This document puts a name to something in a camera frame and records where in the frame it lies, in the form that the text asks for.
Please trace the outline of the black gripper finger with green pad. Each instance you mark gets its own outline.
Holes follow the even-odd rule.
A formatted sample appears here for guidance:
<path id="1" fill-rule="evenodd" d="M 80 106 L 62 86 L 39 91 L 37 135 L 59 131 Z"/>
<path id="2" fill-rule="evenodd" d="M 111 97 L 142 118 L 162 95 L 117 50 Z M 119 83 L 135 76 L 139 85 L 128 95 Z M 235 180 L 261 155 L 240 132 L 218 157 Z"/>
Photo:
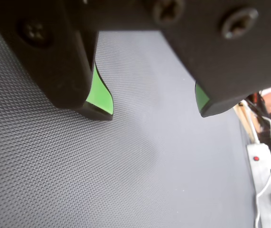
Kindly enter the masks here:
<path id="1" fill-rule="evenodd" d="M 151 0 L 149 10 L 207 95 L 203 117 L 271 87 L 271 0 Z"/>
<path id="2" fill-rule="evenodd" d="M 110 121 L 90 95 L 113 105 L 96 67 L 98 32 L 86 31 L 72 13 L 81 0 L 0 0 L 0 35 L 32 80 L 59 109 L 96 121 Z"/>

